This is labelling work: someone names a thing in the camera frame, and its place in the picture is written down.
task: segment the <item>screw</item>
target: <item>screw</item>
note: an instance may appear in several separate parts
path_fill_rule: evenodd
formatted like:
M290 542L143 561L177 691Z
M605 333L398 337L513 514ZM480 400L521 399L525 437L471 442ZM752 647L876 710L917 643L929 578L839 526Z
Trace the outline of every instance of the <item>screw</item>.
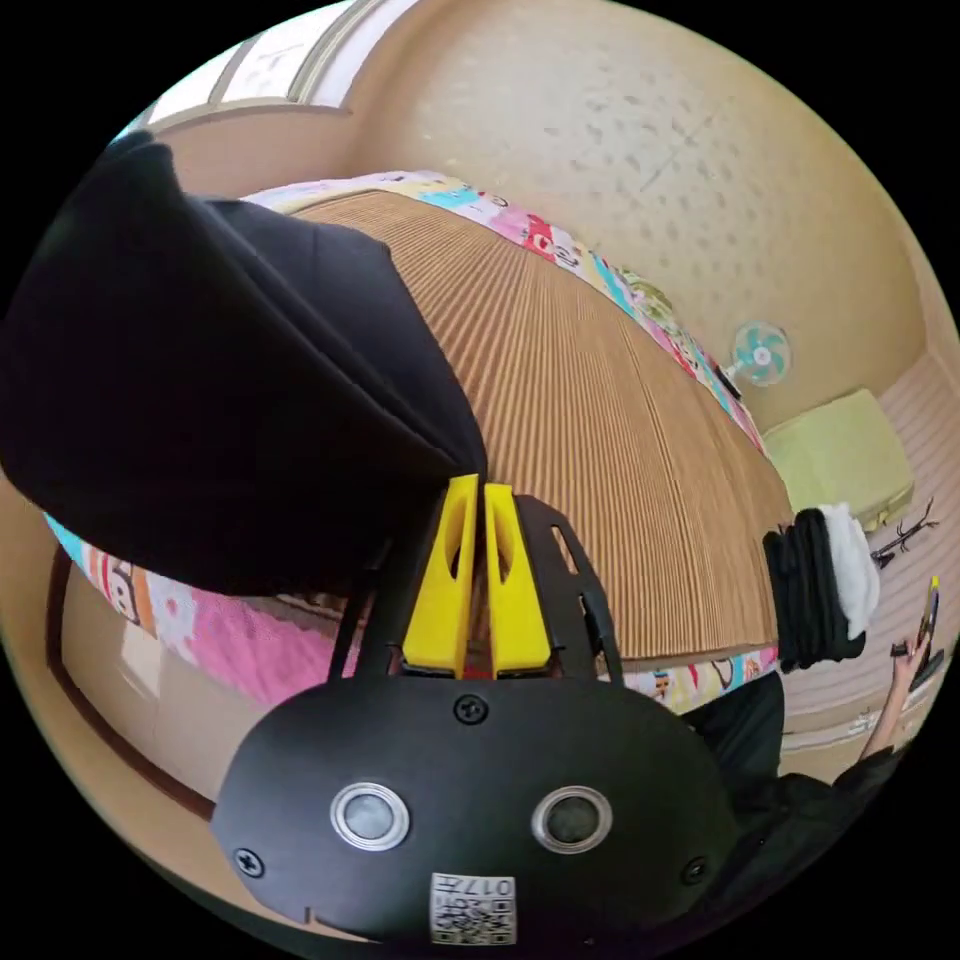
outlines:
M483 723L487 719L490 708L484 700L481 700L475 693L465 693L457 699L453 705L453 715L468 726L474 726Z
M253 880L263 876L263 861L252 850L241 847L233 855L233 862L241 873Z
M703 857L695 857L680 874L680 880L688 887L695 886L707 875L707 861Z

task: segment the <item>qr code sticker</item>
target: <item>qr code sticker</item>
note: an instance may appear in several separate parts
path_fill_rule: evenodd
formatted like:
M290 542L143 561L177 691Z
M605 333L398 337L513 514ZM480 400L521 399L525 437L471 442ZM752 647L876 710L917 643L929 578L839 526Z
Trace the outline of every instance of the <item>qr code sticker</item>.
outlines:
M516 943L515 890L513 877L433 874L430 884L433 942L476 947Z

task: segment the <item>green cushion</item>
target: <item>green cushion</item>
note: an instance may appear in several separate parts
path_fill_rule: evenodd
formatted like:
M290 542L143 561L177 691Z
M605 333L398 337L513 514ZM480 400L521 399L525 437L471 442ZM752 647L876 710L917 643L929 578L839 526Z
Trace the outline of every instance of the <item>green cushion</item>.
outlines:
M869 390L800 414L763 440L794 512L849 503L870 531L902 513L913 496L903 444Z

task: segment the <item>electric fan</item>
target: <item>electric fan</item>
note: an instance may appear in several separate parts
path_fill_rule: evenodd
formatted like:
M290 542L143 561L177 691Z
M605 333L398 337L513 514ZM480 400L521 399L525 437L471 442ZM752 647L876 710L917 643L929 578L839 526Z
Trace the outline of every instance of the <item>electric fan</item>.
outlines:
M779 383L790 369L790 342L779 327L746 323L733 338L733 363L723 371L731 383L741 378L756 387Z

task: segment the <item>window frame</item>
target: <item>window frame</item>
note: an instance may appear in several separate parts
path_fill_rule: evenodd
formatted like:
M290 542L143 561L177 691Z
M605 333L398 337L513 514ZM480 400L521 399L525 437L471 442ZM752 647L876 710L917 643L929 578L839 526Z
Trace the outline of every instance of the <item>window frame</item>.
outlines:
M327 69L336 59L337 53L342 50L347 39L367 17L389 2L391 0L357 0L352 6L344 10L324 30L303 58L285 97L248 97L230 101L224 101L223 99L231 80L240 69L244 59L250 53L254 44L266 33L266 31L261 31L256 36L243 41L237 47L204 103L172 113L160 120L151 121L150 116L156 106L156 101L154 101L143 111L135 126L130 128L131 132L145 129L151 133L159 134L174 127L193 125L208 118L258 113L265 109L270 110L277 107L291 107L298 110L308 110L312 113L348 115L350 110L346 103L349 100L349 91L337 106L313 104L311 100ZM399 13L386 27L384 34L411 9L412 6Z

